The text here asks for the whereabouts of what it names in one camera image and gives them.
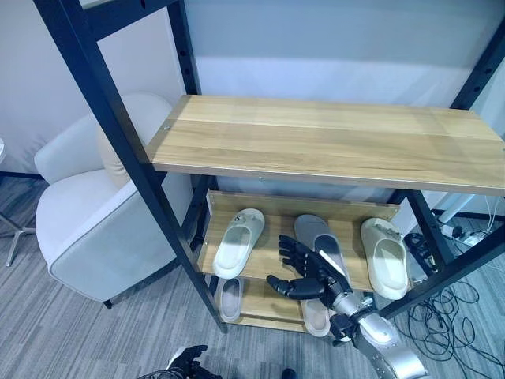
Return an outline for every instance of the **baseboard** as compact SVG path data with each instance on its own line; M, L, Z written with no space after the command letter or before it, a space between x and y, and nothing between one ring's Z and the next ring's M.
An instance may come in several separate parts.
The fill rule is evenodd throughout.
M443 209L432 209L432 212L436 215L441 215L445 211ZM463 217L465 219L478 219L478 220L489 220L489 214L487 213L471 213L471 212L458 212L454 217ZM505 216L496 215L495 221L505 221Z
M29 174L26 172L0 171L0 177L2 176L10 176L11 178L28 178L28 179L44 180L44 178L39 174Z

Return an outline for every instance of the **wooden shelf board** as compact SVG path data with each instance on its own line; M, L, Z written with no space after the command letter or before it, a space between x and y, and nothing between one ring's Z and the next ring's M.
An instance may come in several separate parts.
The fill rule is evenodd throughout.
M240 317L238 320L230 322L230 324L256 326L259 328L288 330L291 332L306 332L303 323L267 320L255 317Z
M398 211L396 205L321 201L214 191L209 193L209 198L212 217L200 253L199 266L202 272L213 273L212 262L228 223L235 212L252 207L264 213L265 228L240 277L263 281L269 274L287 280L297 278L298 274L281 262L278 248L279 234L294 237L296 216L311 212L326 219L330 228L339 238L351 286L361 291L371 291L372 285L368 279L365 252L361 244L360 225L369 217L378 216L390 220Z
M299 301L282 297L266 281L259 280L245 280L241 316L303 322Z
M505 194L505 143L472 111L183 96L158 170Z

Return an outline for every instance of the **white slipper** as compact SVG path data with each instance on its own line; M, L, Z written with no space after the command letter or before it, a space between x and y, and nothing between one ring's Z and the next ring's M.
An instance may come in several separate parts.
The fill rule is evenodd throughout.
M235 321L240 317L242 310L242 294L244 293L244 280L233 278L220 279L218 283L219 311L224 321Z
M223 279L238 276L265 226L263 213L244 209L231 220L212 262L214 273Z
M374 291L391 300L402 298L409 280L405 246L398 228L383 219L368 219L361 225L361 241Z
M301 215L294 221L297 240L324 256L335 269L347 279L346 266L342 259L340 244L330 227L319 216ZM307 331L316 337L324 337L330 332L330 310L318 299L302 300L301 311Z
M330 332L330 312L318 298L301 300L303 322L307 332L316 337L324 337Z

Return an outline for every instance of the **gray slipper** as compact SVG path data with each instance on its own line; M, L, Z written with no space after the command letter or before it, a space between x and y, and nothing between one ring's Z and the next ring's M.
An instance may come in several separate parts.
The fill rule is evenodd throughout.
M242 311L244 280L241 278L233 278L230 280L219 279L218 291L221 318L229 322L237 320Z
M299 242L316 253L323 250L335 262L335 268L349 280L339 240L323 219L314 215L301 215L294 221L294 233Z

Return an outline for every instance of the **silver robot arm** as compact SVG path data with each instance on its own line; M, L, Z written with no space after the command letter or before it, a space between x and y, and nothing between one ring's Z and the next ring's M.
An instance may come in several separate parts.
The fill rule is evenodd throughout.
M357 322L352 336L354 346L372 363L381 379L421 379L431 378L419 358L399 339L399 334L391 322L377 313L367 311L354 293L340 294L331 308L345 315L351 323ZM338 318L332 318L332 326ZM342 337L339 326L332 332L336 338Z
M379 379L431 378L419 358L400 340L396 328L360 302L347 281L345 268L324 252L316 253L285 235L279 236L279 248L286 257L283 263L293 266L303 278L268 276L268 283L287 298L318 298L332 308L336 315L330 319L330 331L338 340L334 346L352 340L372 363Z

